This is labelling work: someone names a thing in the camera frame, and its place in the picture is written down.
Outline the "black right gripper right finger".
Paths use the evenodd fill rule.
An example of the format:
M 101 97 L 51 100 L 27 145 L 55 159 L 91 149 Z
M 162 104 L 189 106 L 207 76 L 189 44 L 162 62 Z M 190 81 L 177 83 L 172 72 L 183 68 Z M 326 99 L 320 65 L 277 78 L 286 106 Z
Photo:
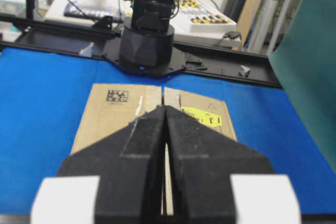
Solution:
M 300 223 L 290 179 L 269 159 L 166 107 L 172 176 L 188 223 Z

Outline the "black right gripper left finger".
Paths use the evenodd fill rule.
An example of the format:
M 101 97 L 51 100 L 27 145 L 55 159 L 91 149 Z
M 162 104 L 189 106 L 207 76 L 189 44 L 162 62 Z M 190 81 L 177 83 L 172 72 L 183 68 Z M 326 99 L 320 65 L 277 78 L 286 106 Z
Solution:
M 65 158 L 43 179 L 31 223 L 143 223 L 161 207 L 166 108 Z

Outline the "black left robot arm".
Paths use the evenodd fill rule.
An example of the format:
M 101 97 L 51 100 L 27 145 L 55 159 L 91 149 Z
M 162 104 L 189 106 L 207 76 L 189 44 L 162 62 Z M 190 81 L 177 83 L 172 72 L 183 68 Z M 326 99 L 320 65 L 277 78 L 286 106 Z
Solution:
M 171 64 L 174 28 L 170 25 L 175 0 L 132 0 L 133 13 L 125 20 L 119 61 L 135 72 L 164 75 Z

